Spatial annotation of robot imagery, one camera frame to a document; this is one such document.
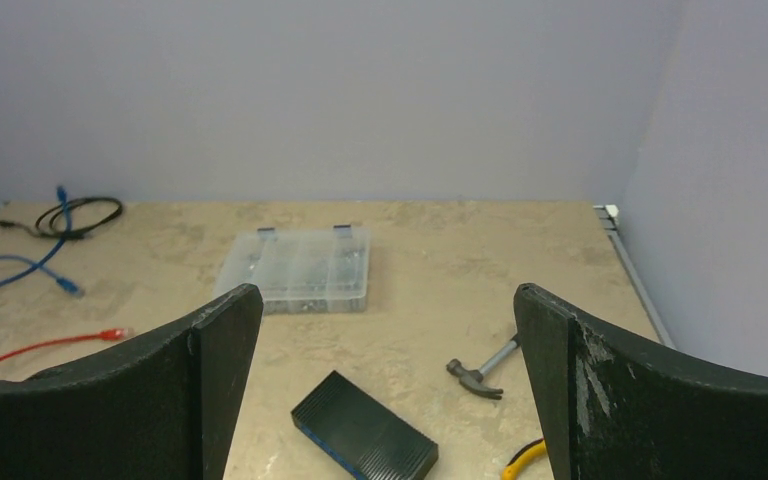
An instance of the blue ethernet cable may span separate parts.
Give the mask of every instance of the blue ethernet cable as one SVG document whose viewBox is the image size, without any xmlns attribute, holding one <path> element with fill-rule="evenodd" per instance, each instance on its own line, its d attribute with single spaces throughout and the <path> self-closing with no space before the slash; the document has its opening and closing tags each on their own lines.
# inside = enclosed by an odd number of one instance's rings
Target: blue ethernet cable
<svg viewBox="0 0 768 480">
<path fill-rule="evenodd" d="M 66 189 L 64 189 L 63 187 L 60 187 L 60 186 L 57 187 L 57 200 L 60 202 L 60 207 L 63 209 L 63 216 L 66 217 L 65 233 L 68 233 L 72 230 L 72 214 L 71 212 L 69 212 Z M 66 243 L 67 237 L 68 235 L 62 235 L 57 240 L 57 243 L 54 245 L 54 247 L 52 247 L 51 251 L 49 251 L 44 257 L 42 257 L 42 259 L 36 262 L 27 257 L 22 257 L 19 255 L 0 255 L 0 261 L 12 260 L 17 262 L 22 262 L 28 265 L 28 268 L 23 270 L 22 272 L 17 273 L 12 277 L 8 277 L 3 280 L 0 280 L 0 287 L 13 283 L 39 270 L 40 272 L 43 272 L 46 275 L 53 278 L 54 281 L 57 282 L 57 285 L 60 286 L 60 288 L 62 288 L 66 293 L 69 293 L 70 295 L 74 295 L 77 297 L 82 296 L 84 292 L 83 290 L 81 290 L 81 287 L 75 284 L 75 282 L 73 282 L 72 280 L 69 280 L 68 278 L 58 274 L 57 272 L 45 266 L 46 262 L 51 260 L 52 257 L 54 257 L 54 255 L 56 255 L 58 251 L 60 251 L 60 249 L 63 247 L 63 244 Z"/>
</svg>

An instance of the red ethernet cable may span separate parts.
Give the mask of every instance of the red ethernet cable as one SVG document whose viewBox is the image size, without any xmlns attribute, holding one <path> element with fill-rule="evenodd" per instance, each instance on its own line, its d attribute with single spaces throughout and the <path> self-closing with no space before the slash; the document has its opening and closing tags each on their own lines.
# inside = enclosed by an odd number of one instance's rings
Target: red ethernet cable
<svg viewBox="0 0 768 480">
<path fill-rule="evenodd" d="M 67 343 L 77 343 L 77 342 L 83 342 L 86 340 L 105 340 L 108 342 L 118 342 L 119 340 L 124 340 L 128 337 L 133 336 L 133 334 L 134 334 L 134 331 L 130 328 L 111 328 L 109 330 L 102 330 L 98 333 L 90 333 L 88 335 L 78 335 L 75 337 L 57 338 L 54 340 L 48 340 L 45 342 L 28 345 L 27 347 L 23 347 L 18 350 L 13 350 L 10 353 L 5 353 L 4 355 L 0 356 L 0 362 L 3 362 L 8 358 L 15 357 L 16 355 L 21 355 L 25 352 L 36 350 L 42 347 L 50 347 L 53 345 L 63 345 Z"/>
</svg>

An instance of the black router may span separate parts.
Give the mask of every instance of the black router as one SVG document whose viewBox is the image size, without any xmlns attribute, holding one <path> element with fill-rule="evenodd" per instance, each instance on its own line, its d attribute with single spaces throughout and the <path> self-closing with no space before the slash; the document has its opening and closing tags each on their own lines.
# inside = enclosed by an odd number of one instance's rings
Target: black router
<svg viewBox="0 0 768 480">
<path fill-rule="evenodd" d="M 299 430 L 359 480 L 419 480 L 437 461 L 436 443 L 336 371 L 292 416 Z"/>
</svg>

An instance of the yellow cable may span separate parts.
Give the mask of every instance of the yellow cable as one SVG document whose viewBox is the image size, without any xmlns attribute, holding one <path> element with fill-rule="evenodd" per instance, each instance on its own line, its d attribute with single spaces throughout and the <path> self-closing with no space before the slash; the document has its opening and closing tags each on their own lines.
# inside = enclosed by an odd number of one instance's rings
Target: yellow cable
<svg viewBox="0 0 768 480">
<path fill-rule="evenodd" d="M 537 457 L 543 455 L 546 455 L 545 440 L 524 451 L 514 463 L 510 464 L 508 468 L 502 472 L 502 480 L 515 480 L 526 465 L 533 462 Z"/>
</svg>

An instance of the blue stripe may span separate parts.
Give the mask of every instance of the blue stripe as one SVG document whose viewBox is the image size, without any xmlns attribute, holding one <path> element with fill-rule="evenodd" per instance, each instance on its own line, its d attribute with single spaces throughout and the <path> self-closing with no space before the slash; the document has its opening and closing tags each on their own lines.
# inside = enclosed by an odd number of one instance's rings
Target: blue stripe
<svg viewBox="0 0 768 480">
<path fill-rule="evenodd" d="M 367 480 L 365 476 L 363 476 L 362 473 L 355 470 L 353 466 L 349 464 L 349 462 L 345 461 L 343 457 L 341 457 L 337 452 L 334 450 L 331 450 L 331 447 L 329 447 L 325 442 L 323 442 L 319 437 L 314 435 L 313 432 L 310 431 L 307 427 L 303 425 L 299 425 L 299 430 L 302 431 L 305 435 L 308 436 L 311 440 L 313 440 L 313 443 L 319 445 L 319 448 L 325 451 L 331 458 L 333 458 L 337 463 L 340 464 L 343 468 L 346 469 L 347 472 L 349 472 L 353 477 L 355 477 L 355 480 Z"/>
</svg>

